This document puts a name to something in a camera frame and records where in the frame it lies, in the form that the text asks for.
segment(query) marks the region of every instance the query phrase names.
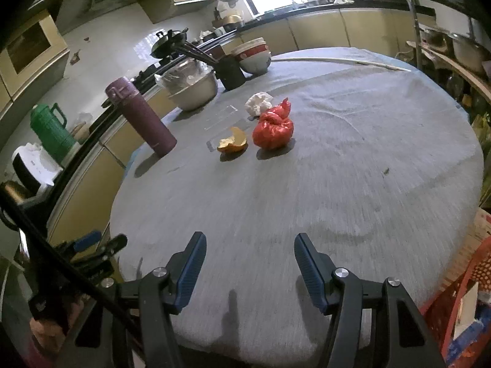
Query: green thermos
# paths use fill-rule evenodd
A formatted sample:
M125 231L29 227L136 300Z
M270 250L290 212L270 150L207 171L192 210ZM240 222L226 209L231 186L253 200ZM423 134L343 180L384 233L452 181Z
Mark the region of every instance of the green thermos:
M58 111L63 119L63 123L55 116L54 111ZM68 158L73 150L78 149L79 144L66 130L66 116L61 111L57 103L50 107L46 104L34 105L31 110L30 127L41 140L43 148L51 157L63 167L68 163Z

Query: gray tablecloth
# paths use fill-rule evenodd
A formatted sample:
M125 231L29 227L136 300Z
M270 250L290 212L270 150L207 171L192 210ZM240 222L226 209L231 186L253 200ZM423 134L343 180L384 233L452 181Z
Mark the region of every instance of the gray tablecloth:
M355 48L284 56L404 64ZM259 91L292 103L294 140L278 153L213 151ZM310 302L293 254L297 233L363 279L398 276L417 304L437 288L472 220L483 158L454 102L422 73L319 62L272 63L195 114L168 117L177 147L144 146L114 201L111 233L128 236L123 276L165 264L194 231L208 253L176 334L265 366L315 366L326 317Z

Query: black countertop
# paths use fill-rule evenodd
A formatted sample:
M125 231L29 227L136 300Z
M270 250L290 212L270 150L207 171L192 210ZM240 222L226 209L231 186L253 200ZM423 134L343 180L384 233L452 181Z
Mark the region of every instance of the black countertop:
M342 10L346 8L380 8L387 10L402 10L409 11L409 5L407 3L399 3L393 1L381 1L381 0L360 0L354 4L326 4L326 5L316 5L313 7L298 8L289 12L283 12L280 14L269 13L261 15L256 19L252 19L244 26L238 29L239 32L243 32L252 29L256 26L261 26L266 23L279 21L279 19L284 19L288 17L293 17L295 15L302 15L312 12L328 11L328 10ZM416 12L424 15L429 15L434 17L435 10L433 8L423 7L421 5L416 6Z
M261 17L253 19L252 21L246 23L244 26L240 27L237 30L233 30L224 34L223 36L217 37L215 39L211 39L198 47L203 51L208 51L216 45L227 41L234 36L240 34L242 31L246 31L257 26L264 25L266 23L279 21L280 19L292 17L295 15L301 15L312 12L320 12L325 10L338 10L338 9L347 9L347 8L381 8L381 9L392 9L392 10L404 10L409 11L409 7L407 4L399 3L399 2L390 2L390 1L378 1L378 0L361 0L354 4L345 4L345 5L336 5L336 4L327 4L327 5L318 5L313 7L305 7L298 8L296 10L292 10L289 12L281 13L281 14L265 14ZM416 11L421 14L435 16L435 10L433 8L416 6ZM163 65L157 68L154 72L152 72L148 77L141 80L137 84L137 88L139 92L145 94L155 85L154 74L162 75L165 71L170 69L171 67L177 65L182 62L186 57L180 56L167 65ZM90 153L92 148L96 146L99 139L104 135L104 133L109 129L109 127L121 116L121 112L119 110L114 109L111 105L105 112L101 115L100 119L98 119L99 124L94 128L92 133L90 133L89 138L82 144L80 149L77 151L73 159L67 165L65 170L60 174L60 176L55 181L55 186L50 192L50 195L46 198L46 200L41 204L37 205L33 212L36 214L36 222L43 223L46 226L48 219L51 215L51 212L56 206L56 203L60 199L65 187L68 185L68 182L75 174L79 166L83 163L83 160Z

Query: purple water bottle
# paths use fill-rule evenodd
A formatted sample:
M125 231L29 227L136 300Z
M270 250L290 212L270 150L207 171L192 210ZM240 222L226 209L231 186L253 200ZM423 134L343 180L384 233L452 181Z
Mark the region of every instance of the purple water bottle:
M106 95L159 158L176 146L175 137L127 77L108 85Z

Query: pan handle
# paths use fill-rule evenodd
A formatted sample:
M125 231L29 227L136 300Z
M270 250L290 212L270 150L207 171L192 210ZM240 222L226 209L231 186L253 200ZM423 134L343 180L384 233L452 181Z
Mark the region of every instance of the pan handle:
M12 231L18 231L19 227L15 225L15 223L12 223L7 217L5 216L5 212L3 211L2 208L0 208L0 220L7 226L7 228L10 228Z

